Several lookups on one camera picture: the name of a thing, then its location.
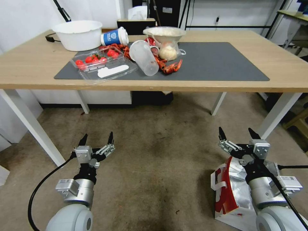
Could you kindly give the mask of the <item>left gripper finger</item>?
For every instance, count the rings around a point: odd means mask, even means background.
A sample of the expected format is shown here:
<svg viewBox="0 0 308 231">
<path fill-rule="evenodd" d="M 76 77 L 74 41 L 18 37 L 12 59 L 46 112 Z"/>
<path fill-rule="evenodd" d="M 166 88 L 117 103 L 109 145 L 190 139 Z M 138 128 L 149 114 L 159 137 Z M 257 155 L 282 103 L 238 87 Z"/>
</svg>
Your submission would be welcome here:
<svg viewBox="0 0 308 231">
<path fill-rule="evenodd" d="M 87 164 L 92 159 L 92 148 L 86 144 L 88 134 L 86 133 L 79 141 L 78 146 L 74 148 L 79 164 Z"/>
<path fill-rule="evenodd" d="M 107 145 L 97 151 L 97 155 L 107 157 L 115 150 L 113 132 L 110 132 Z"/>
</svg>

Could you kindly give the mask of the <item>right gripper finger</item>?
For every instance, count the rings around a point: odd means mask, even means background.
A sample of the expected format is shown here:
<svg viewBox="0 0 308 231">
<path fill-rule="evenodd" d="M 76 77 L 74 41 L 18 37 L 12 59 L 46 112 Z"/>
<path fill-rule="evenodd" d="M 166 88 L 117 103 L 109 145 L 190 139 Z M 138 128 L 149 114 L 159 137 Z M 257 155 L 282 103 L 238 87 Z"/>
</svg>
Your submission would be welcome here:
<svg viewBox="0 0 308 231">
<path fill-rule="evenodd" d="M 265 160 L 270 149 L 270 144 L 266 140 L 261 139 L 260 135 L 256 133 L 252 128 L 248 128 L 248 132 L 251 136 L 249 145 L 252 146 L 253 154 L 256 155 L 259 159 Z"/>
<path fill-rule="evenodd" d="M 231 142 L 226 138 L 226 135 L 221 127 L 218 128 L 219 130 L 219 147 L 231 155 L 231 153 L 242 151 L 242 147 L 238 146 L 237 144 Z"/>
</svg>

